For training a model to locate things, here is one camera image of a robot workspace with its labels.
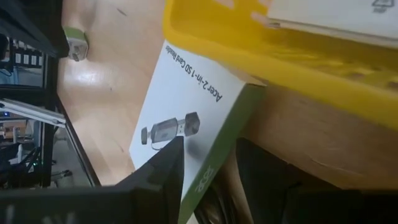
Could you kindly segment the green white plug adapter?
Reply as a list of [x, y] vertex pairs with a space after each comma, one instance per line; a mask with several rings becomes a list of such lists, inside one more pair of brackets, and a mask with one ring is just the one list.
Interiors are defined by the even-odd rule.
[[68, 58], [76, 62], [85, 60], [89, 45], [85, 33], [74, 27], [63, 27], [65, 37], [69, 45]]

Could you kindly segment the white card reader box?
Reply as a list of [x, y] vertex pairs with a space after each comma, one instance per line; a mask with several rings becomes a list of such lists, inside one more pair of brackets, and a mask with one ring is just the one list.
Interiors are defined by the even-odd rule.
[[164, 42], [129, 153], [140, 168], [173, 138], [184, 140], [178, 224], [191, 217], [265, 89], [245, 73]]
[[285, 29], [398, 49], [398, 0], [271, 0], [267, 17]]

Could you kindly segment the silver bracket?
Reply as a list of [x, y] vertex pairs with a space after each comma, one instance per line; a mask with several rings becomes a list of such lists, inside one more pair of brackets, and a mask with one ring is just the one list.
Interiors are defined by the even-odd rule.
[[0, 99], [0, 111], [18, 114], [28, 119], [58, 126], [59, 128], [65, 128], [66, 125], [66, 119], [63, 114], [16, 100]]

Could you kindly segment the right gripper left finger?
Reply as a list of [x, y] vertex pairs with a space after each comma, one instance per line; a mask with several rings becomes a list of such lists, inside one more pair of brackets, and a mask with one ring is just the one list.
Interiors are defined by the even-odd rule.
[[0, 224], [177, 224], [184, 138], [177, 136], [114, 186], [0, 193]]

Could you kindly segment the yellow plastic basket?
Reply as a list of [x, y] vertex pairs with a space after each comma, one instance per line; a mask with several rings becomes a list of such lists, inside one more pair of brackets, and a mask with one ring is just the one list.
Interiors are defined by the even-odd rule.
[[398, 130], [398, 49], [266, 27], [267, 0], [166, 0], [172, 44]]

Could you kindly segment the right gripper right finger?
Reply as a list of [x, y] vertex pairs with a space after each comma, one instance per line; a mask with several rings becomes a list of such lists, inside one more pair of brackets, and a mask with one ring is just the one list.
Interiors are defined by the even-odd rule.
[[238, 172], [254, 224], [398, 224], [398, 190], [343, 190], [245, 138]]

